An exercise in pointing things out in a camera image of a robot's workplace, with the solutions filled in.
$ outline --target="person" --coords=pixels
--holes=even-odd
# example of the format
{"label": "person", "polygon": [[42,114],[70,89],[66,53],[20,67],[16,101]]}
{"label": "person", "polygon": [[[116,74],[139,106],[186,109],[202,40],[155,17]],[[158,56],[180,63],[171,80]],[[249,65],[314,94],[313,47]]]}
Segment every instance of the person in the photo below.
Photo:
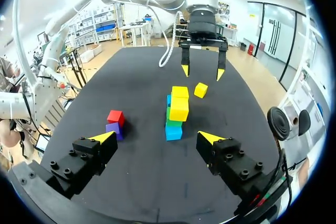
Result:
{"label": "person", "polygon": [[[14,68],[12,63],[0,57],[0,92],[20,92],[20,86],[10,83],[7,78],[18,77],[20,69]],[[14,147],[20,142],[23,149],[23,156],[29,158],[34,151],[26,131],[15,131],[16,123],[8,119],[0,119],[0,142],[6,147]]]}
{"label": "person", "polygon": [[[308,178],[314,171],[318,163],[319,157],[322,153],[323,146],[324,146],[324,139],[318,140],[316,144],[313,146],[313,148],[307,154],[307,158],[304,161],[304,163],[301,166],[294,169],[293,171],[290,171],[289,175],[293,177],[293,181],[290,184],[292,190],[291,204],[299,196],[301,190],[307,183]],[[281,197],[278,217],[280,217],[286,210],[288,201],[289,201],[289,190],[287,189]]]}

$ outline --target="green block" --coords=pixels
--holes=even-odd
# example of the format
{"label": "green block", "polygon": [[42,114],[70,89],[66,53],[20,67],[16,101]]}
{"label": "green block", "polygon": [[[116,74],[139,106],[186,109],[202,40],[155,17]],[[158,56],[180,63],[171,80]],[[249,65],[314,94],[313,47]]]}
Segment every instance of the green block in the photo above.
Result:
{"label": "green block", "polygon": [[170,127],[181,127],[183,122],[169,120],[169,114],[170,114],[170,107],[167,107],[167,114],[166,114],[166,123],[167,123],[167,126],[170,126]]}

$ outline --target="door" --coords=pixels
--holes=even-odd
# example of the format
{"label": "door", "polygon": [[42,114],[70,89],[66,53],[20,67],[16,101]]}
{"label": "door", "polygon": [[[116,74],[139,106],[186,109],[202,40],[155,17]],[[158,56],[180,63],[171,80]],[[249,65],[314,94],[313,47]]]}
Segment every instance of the door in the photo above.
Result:
{"label": "door", "polygon": [[265,4],[265,16],[257,59],[279,81],[294,38],[295,13]]}

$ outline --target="black tabletop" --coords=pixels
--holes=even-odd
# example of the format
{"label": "black tabletop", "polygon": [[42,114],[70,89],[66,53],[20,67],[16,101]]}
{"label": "black tabletop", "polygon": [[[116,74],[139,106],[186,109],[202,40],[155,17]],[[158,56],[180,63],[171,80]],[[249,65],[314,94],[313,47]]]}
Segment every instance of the black tabletop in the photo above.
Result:
{"label": "black tabletop", "polygon": [[[105,132],[110,110],[121,110],[128,133],[101,176],[72,200],[105,215],[137,221],[219,223],[233,216],[240,199],[214,177],[196,151],[197,131],[234,137],[242,149],[275,168],[278,152],[265,116],[247,84],[227,62],[216,82],[218,55],[191,49],[191,74],[181,68],[175,48],[164,68],[165,48],[118,51],[84,86],[55,129],[41,164],[48,167],[71,149],[74,140]],[[195,86],[208,85],[203,99]],[[183,138],[166,142],[166,96],[172,86],[187,86],[190,112]]]}

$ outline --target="red container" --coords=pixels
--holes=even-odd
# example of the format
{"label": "red container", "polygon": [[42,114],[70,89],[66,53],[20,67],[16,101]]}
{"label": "red container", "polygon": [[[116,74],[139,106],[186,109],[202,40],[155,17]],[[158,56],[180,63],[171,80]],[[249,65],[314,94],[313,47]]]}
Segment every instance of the red container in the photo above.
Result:
{"label": "red container", "polygon": [[253,46],[252,44],[250,44],[250,46],[248,47],[248,51],[247,51],[247,53],[248,53],[249,55],[252,55],[252,54],[253,54],[253,49],[254,49],[254,46]]}

